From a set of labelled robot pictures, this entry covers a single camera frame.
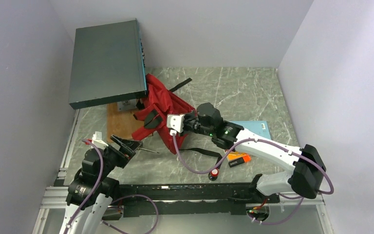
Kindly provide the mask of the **red backpack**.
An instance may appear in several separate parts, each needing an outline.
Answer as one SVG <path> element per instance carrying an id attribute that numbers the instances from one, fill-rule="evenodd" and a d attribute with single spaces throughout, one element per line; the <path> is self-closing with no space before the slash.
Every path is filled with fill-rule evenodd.
<path id="1" fill-rule="evenodd" d="M 191 81 L 191 78 L 187 78 L 173 88 L 167 89 L 158 78 L 147 74 L 148 96 L 141 99 L 142 103 L 138 105 L 140 110 L 133 114 L 136 120 L 143 122 L 143 126 L 131 134 L 132 139 L 140 141 L 157 132 L 169 151 L 176 154 L 173 138 L 167 127 L 167 115 L 185 114 L 195 110 L 174 93 Z"/>

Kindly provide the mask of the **light blue book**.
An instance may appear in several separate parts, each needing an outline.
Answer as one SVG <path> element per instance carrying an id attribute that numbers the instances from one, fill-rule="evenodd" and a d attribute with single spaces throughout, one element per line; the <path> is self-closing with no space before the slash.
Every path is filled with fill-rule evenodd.
<path id="1" fill-rule="evenodd" d="M 249 131 L 264 137 L 266 139 L 272 139 L 267 121 L 264 120 L 257 120 L 257 121 L 231 121 L 232 123 L 238 124 L 243 126 L 244 128 L 248 129 Z"/>

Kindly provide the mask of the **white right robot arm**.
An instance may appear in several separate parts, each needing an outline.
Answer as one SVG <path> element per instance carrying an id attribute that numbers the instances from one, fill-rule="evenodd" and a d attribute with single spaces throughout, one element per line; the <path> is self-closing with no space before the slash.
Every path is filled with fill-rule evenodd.
<path id="1" fill-rule="evenodd" d="M 220 111 L 209 102 L 201 104 L 197 111 L 168 119 L 179 134 L 192 132 L 210 136 L 212 142 L 223 150 L 247 153 L 280 166 L 281 173 L 253 178 L 249 197 L 254 202 L 283 192 L 295 192 L 301 197 L 314 199 L 323 192 L 320 190 L 322 181 L 330 180 L 316 147 L 309 144 L 303 148 L 289 146 L 262 137 L 239 124 L 223 120 Z"/>

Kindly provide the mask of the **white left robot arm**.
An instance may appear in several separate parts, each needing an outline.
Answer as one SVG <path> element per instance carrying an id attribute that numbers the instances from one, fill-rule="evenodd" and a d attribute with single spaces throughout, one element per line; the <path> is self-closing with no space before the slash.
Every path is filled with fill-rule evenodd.
<path id="1" fill-rule="evenodd" d="M 118 145 L 117 148 L 96 134 L 92 139 L 83 140 L 90 149 L 85 152 L 81 168 L 68 186 L 61 234 L 93 234 L 108 206 L 119 201 L 119 181 L 108 175 L 116 167 L 125 168 L 142 142 L 115 135 L 110 139 Z"/>

